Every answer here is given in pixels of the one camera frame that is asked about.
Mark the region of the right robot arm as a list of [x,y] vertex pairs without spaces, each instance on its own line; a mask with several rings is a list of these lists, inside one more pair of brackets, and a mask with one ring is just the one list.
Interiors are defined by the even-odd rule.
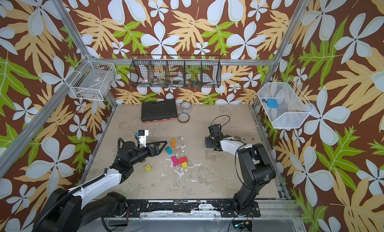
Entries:
[[222,133],[222,126],[214,124],[208,127],[210,135],[205,138],[205,148],[227,152],[235,156],[236,171],[242,187],[234,195],[234,211],[239,215],[256,210],[255,198],[261,189],[276,177],[276,170],[262,144],[246,144]]

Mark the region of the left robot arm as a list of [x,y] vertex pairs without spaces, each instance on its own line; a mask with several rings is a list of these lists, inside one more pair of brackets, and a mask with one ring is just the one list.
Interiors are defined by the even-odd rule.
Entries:
[[49,197],[43,211],[35,221],[34,232],[76,232],[90,222],[107,216],[123,215],[125,196],[109,189],[126,181],[134,172],[134,165],[155,157],[167,146],[166,141],[141,145],[140,142],[118,140],[113,164],[96,178],[68,190],[57,189]]

